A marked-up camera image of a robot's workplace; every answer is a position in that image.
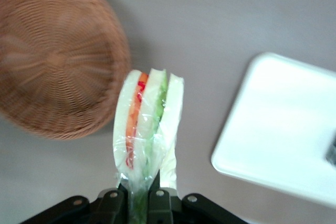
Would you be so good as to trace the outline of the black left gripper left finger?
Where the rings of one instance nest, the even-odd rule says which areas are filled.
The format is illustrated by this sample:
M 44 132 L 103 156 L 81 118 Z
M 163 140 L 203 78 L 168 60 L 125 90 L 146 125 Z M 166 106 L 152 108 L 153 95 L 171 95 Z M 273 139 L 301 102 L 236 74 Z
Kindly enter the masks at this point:
M 93 223 L 128 223 L 128 191 L 119 184 L 101 191 L 93 211 Z

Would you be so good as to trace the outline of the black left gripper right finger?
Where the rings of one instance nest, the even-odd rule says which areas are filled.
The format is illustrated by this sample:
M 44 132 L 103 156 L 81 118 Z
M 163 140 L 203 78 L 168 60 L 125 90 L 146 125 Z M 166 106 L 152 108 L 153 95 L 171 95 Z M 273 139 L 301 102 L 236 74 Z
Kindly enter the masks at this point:
M 176 189 L 161 187 L 158 172 L 148 191 L 148 223 L 174 223 L 173 205 L 177 200 Z

